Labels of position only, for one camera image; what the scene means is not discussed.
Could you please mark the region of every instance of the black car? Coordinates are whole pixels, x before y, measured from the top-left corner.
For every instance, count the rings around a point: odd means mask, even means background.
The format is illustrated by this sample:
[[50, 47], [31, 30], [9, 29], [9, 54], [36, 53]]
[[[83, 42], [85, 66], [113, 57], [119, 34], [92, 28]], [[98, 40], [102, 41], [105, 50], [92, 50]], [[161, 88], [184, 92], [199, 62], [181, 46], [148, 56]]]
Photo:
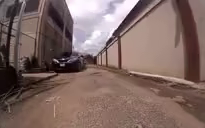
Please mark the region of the black car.
[[85, 68], [85, 60], [83, 56], [71, 55], [54, 58], [51, 62], [51, 70], [60, 71], [81, 71]]

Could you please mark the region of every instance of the sky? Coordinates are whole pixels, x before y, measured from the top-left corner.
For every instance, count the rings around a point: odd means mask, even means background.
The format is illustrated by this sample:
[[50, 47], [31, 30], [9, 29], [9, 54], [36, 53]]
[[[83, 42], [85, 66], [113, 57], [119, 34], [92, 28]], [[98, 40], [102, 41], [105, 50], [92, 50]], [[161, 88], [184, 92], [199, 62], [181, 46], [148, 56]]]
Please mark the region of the sky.
[[139, 0], [66, 0], [74, 20], [74, 50], [96, 55]]

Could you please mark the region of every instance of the debris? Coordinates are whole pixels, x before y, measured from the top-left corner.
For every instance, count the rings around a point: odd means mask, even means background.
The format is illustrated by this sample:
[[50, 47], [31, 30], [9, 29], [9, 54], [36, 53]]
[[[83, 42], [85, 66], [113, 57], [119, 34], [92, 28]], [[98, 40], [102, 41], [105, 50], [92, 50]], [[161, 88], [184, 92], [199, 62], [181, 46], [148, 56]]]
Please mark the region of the debris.
[[52, 101], [55, 101], [55, 100], [59, 100], [60, 99], [60, 96], [53, 96], [53, 97], [50, 97], [50, 98], [48, 98], [47, 100], [46, 100], [46, 102], [52, 102]]
[[55, 118], [55, 114], [56, 114], [56, 112], [55, 112], [55, 104], [54, 104], [54, 118]]
[[141, 124], [136, 124], [134, 128], [143, 128]]
[[186, 104], [189, 108], [192, 108], [193, 107], [193, 105], [191, 105], [191, 104]]
[[183, 96], [176, 96], [174, 98], [172, 98], [172, 100], [174, 100], [177, 103], [185, 103], [185, 99], [183, 98]]
[[159, 89], [156, 89], [156, 88], [150, 88], [155, 94], [158, 94], [160, 92]]
[[8, 110], [8, 113], [11, 113], [11, 108], [10, 108], [10, 104], [5, 102], [5, 104], [7, 105], [7, 110]]

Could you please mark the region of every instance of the road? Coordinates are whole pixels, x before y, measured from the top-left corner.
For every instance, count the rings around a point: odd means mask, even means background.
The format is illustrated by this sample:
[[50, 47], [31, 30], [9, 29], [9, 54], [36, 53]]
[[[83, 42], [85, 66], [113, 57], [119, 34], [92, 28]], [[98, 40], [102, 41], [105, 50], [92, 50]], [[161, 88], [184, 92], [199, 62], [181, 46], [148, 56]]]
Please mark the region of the road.
[[0, 128], [205, 128], [150, 82], [133, 82], [102, 69], [59, 74], [38, 86], [11, 113], [0, 111]]

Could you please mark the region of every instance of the roof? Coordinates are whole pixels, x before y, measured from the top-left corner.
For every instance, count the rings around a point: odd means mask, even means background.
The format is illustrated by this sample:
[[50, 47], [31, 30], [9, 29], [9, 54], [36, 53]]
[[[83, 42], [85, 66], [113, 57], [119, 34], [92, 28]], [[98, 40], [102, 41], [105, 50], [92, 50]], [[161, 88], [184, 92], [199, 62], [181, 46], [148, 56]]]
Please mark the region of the roof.
[[119, 34], [127, 28], [131, 22], [137, 18], [137, 16], [146, 9], [146, 7], [154, 0], [139, 0], [139, 2], [133, 7], [129, 14], [125, 17], [119, 27], [114, 31], [113, 36], [119, 36]]

